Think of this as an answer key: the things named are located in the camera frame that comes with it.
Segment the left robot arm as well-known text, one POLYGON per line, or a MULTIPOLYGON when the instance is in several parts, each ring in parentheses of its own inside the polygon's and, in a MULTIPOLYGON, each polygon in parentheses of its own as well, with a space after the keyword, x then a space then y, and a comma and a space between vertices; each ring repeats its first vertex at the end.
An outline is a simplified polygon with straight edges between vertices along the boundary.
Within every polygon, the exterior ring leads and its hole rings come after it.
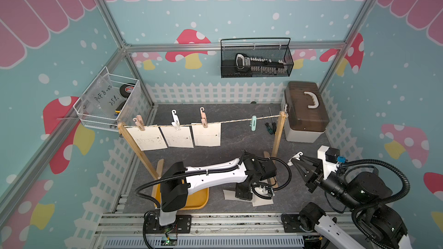
POLYGON ((153 202, 158 210, 159 225, 169 227, 176 223, 177 212, 186 206, 188 197, 198 191, 234 183, 237 199, 250 201, 255 195, 269 200, 291 180, 291 168, 284 161, 258 157, 243 150, 239 158, 206 167, 185 167, 183 162, 177 162, 160 179, 136 188, 135 194, 153 202), (288 174, 287 180, 278 187, 266 182, 277 175, 276 162, 283 165, 288 174))

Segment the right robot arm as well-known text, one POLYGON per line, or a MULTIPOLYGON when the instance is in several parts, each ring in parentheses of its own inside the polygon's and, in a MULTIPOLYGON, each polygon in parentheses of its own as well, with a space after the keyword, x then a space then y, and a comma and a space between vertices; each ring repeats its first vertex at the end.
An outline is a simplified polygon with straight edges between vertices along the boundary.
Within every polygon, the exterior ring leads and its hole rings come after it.
POLYGON ((404 198, 410 191, 406 175, 395 166, 380 160, 362 159, 347 161, 342 156, 326 154, 324 159, 295 156, 290 160, 303 176, 309 191, 322 188, 351 211, 356 227, 381 249, 409 249, 410 237, 400 217, 389 204, 404 198), (362 171, 351 182, 349 172, 358 168, 384 167, 401 181, 401 190, 393 194, 378 171, 362 171))

